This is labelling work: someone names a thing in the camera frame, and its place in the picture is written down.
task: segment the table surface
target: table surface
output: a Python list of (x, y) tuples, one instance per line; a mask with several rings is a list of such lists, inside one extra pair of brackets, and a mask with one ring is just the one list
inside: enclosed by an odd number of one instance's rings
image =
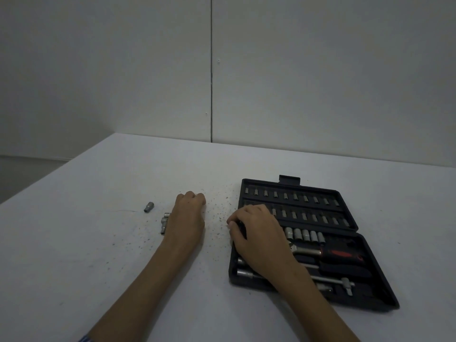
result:
[[(0, 337), (74, 341), (140, 273), (176, 195), (206, 195), (204, 243), (151, 322), (149, 341), (297, 341), (278, 294), (235, 287), (225, 219), (241, 180), (338, 190), (399, 310), (335, 309), (363, 341), (456, 335), (456, 170), (114, 134), (0, 205)], [(148, 201), (155, 208), (145, 214)]]

